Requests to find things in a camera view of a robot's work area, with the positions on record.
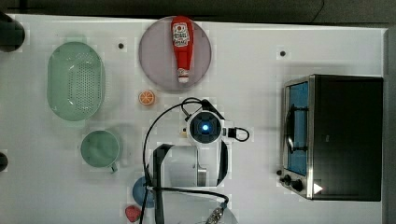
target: small red object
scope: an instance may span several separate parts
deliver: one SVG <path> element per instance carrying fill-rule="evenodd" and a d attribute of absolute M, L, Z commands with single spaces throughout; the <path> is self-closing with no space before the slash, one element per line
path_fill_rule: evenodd
<path fill-rule="evenodd" d="M 130 205 L 125 208 L 125 215 L 126 217 L 128 217 L 128 220 L 130 222 L 136 222 L 137 220 L 139 220 L 141 213 L 142 212 L 140 211 L 140 208 L 134 205 Z"/>
<path fill-rule="evenodd" d="M 189 81 L 189 71 L 194 44 L 192 22 L 184 16 L 176 16 L 171 22 L 172 42 L 177 60 L 178 81 Z"/>

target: oven window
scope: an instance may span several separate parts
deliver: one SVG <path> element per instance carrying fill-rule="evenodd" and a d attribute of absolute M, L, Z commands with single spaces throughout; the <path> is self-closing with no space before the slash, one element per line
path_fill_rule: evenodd
<path fill-rule="evenodd" d="M 292 106 L 297 108 L 308 107 L 308 82 L 290 86 L 289 109 Z M 293 153 L 288 151 L 288 170 L 299 175 L 306 175 L 306 147 L 307 137 L 307 115 L 304 110 L 296 110 L 294 112 L 294 141 L 293 147 L 300 148 L 294 150 Z"/>

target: round plate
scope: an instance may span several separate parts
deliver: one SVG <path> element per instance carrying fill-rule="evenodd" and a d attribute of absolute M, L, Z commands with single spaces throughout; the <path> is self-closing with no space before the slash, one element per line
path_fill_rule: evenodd
<path fill-rule="evenodd" d="M 171 22 L 173 18 L 166 17 L 156 21 L 143 34 L 139 46 L 139 61 L 146 76 L 160 89 L 182 91 L 202 79 L 209 68 L 212 51 L 204 30 L 193 22 L 194 45 L 190 79 L 187 83 L 179 83 L 177 61 L 172 44 Z"/>

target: toaster oven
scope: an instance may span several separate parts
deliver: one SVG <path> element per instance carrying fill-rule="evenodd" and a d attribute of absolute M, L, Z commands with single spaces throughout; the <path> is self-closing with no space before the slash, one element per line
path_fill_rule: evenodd
<path fill-rule="evenodd" d="M 310 200 L 380 201 L 382 96 L 382 77 L 286 83 L 282 186 Z"/>

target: black cylinder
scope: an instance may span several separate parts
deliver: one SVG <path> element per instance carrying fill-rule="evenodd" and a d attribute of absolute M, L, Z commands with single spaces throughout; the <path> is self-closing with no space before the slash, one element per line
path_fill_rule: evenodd
<path fill-rule="evenodd" d="M 11 52 L 18 49 L 24 41 L 23 26 L 8 15 L 0 12 L 0 50 Z"/>
<path fill-rule="evenodd" d="M 6 170 L 8 166 L 7 156 L 0 152 L 0 172 Z"/>

